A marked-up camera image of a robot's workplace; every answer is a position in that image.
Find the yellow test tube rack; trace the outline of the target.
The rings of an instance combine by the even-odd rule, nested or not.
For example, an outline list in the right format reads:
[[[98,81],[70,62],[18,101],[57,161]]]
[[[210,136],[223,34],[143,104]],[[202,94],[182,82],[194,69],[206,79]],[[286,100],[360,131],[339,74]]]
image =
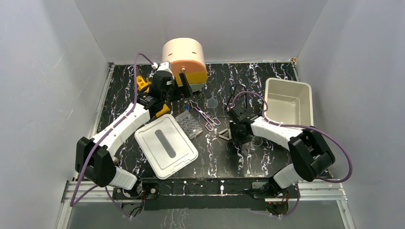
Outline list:
[[[159,118],[168,113],[170,108],[161,100],[149,94],[151,81],[145,80],[142,76],[136,77],[138,98],[137,103],[149,111],[150,118]]]

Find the clear plastic tube rack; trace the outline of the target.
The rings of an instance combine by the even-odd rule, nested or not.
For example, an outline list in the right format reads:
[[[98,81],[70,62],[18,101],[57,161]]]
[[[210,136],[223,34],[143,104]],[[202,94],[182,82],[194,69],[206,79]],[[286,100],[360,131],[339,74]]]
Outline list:
[[[175,120],[189,139],[196,138],[203,132],[202,127],[188,110],[176,116]]]

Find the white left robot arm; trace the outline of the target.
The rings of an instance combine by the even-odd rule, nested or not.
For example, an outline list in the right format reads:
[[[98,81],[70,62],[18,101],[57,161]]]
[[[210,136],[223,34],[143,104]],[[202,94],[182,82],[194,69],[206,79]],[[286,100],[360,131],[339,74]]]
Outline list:
[[[116,120],[95,136],[78,140],[75,156],[78,182],[87,178],[99,187],[120,187],[130,198],[140,197],[143,186],[138,177],[116,166],[113,157],[121,145],[155,117],[165,104],[192,95],[186,74],[179,76],[181,85],[169,70],[157,70],[151,83],[136,91],[135,101]]]

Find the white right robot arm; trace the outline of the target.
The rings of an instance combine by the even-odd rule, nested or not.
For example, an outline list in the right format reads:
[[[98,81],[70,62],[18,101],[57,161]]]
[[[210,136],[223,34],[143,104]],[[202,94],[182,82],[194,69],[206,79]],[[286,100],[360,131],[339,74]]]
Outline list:
[[[234,145],[243,145],[254,136],[270,140],[290,152],[292,163],[271,176],[266,184],[276,198],[300,181],[313,181],[335,162],[335,156],[321,133],[312,127],[285,127],[266,116],[237,105],[228,111]]]

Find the white clay pipe triangle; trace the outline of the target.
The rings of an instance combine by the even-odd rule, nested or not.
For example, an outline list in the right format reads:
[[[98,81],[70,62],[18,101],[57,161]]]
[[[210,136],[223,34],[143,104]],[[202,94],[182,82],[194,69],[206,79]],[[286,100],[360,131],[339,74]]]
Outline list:
[[[226,129],[220,131],[218,133],[218,137],[225,141],[231,141],[231,139],[232,139],[231,130],[229,128],[226,128]]]

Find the clear glass dish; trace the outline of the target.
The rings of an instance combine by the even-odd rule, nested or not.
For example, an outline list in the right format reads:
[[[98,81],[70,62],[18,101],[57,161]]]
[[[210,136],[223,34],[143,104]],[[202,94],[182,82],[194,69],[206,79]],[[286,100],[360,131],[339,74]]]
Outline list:
[[[255,151],[257,150],[263,143],[263,138],[254,136],[252,137],[251,141],[246,143],[245,148],[248,151]]]

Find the clear plastic funnel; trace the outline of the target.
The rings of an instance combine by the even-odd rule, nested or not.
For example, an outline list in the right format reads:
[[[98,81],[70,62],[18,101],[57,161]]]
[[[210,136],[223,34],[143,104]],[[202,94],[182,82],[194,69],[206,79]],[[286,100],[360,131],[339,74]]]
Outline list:
[[[218,106],[218,104],[219,104],[219,102],[215,97],[215,92],[212,92],[211,97],[209,99],[207,99],[207,101],[206,101],[206,105],[207,105],[207,107],[213,109],[213,108],[216,108]]]

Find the round white drawer cabinet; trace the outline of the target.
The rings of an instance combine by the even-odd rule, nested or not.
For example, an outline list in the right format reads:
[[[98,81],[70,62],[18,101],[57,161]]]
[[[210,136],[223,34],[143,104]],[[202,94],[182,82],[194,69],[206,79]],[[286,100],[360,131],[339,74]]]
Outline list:
[[[208,73],[201,44],[192,38],[176,38],[162,48],[162,62],[171,63],[177,84],[182,86],[180,73],[184,73],[193,92],[205,87]]]

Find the white plastic bin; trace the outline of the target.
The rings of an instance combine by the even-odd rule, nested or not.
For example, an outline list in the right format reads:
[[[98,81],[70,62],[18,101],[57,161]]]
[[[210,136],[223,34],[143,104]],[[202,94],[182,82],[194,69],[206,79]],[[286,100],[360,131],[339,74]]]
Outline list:
[[[285,124],[314,125],[312,88],[309,84],[269,78],[264,98],[268,104],[267,118]]]

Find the white bin lid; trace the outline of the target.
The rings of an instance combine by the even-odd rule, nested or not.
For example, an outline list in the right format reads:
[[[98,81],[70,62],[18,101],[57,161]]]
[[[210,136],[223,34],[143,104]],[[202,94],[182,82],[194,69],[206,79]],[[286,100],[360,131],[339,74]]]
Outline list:
[[[135,139],[157,178],[165,180],[197,159],[199,153],[170,114],[135,132]]]

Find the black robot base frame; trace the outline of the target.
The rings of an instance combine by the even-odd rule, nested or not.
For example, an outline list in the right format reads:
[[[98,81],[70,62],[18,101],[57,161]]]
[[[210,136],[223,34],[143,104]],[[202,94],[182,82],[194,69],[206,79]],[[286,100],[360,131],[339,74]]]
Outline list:
[[[164,209],[233,209],[285,214],[298,197],[295,186],[276,187],[267,177],[254,178],[145,178],[140,191],[113,189],[113,198],[124,204],[144,204],[146,211]]]

